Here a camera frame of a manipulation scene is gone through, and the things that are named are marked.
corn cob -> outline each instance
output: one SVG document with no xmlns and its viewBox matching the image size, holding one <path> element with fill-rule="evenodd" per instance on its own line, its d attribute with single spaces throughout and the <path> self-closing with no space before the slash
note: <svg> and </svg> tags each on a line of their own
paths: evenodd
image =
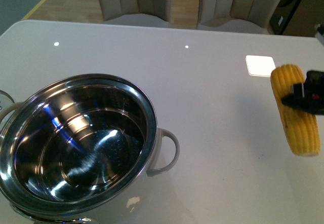
<svg viewBox="0 0 324 224">
<path fill-rule="evenodd" d="M 276 68 L 271 73 L 271 86 L 276 100 L 283 130 L 292 153 L 317 156 L 320 151 L 316 116 L 282 104 L 281 99 L 291 92 L 293 84 L 304 83 L 301 69 L 292 64 Z"/>
</svg>

beige chair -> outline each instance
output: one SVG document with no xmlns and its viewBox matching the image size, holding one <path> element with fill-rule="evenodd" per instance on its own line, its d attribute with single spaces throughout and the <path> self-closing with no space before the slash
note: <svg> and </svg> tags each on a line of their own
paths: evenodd
<svg viewBox="0 0 324 224">
<path fill-rule="evenodd" d="M 280 0 L 200 0 L 197 29 L 269 34 Z"/>
<path fill-rule="evenodd" d="M 99 0 L 105 24 L 170 27 L 171 0 Z"/>
</svg>

wooden floor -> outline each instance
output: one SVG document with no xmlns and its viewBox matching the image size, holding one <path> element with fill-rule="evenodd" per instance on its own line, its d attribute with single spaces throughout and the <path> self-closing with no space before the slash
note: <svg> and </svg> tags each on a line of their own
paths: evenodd
<svg viewBox="0 0 324 224">
<path fill-rule="evenodd" d="M 171 25 L 195 29 L 199 0 L 172 0 Z M 102 23 L 98 0 L 46 0 L 29 19 Z"/>
</svg>

stainless steel pot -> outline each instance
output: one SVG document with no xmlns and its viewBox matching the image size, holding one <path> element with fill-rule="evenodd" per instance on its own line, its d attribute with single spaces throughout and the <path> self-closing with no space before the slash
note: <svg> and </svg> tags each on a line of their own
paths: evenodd
<svg viewBox="0 0 324 224">
<path fill-rule="evenodd" d="M 58 81 L 4 109 L 0 122 L 13 110 L 0 134 L 0 189 L 33 220 L 86 223 L 76 216 L 113 201 L 143 171 L 170 170 L 179 157 L 177 138 L 158 128 L 149 98 L 116 76 Z M 154 169 L 164 136 L 175 155 Z"/>
</svg>

table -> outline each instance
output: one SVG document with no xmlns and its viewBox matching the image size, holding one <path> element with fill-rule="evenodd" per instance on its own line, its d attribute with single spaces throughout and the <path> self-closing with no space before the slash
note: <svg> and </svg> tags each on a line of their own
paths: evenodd
<svg viewBox="0 0 324 224">
<path fill-rule="evenodd" d="M 142 88 L 178 137 L 176 166 L 150 178 L 150 197 L 116 223 L 323 223 L 323 152 L 290 152 L 270 79 L 250 76 L 245 60 L 324 70 L 315 38 L 27 20 L 0 50 L 1 89 L 16 101 L 69 76 L 113 74 Z M 166 140 L 159 164 L 173 150 Z M 99 209 L 91 217 L 111 223 Z M 0 223 L 32 222 L 1 195 Z"/>
</svg>

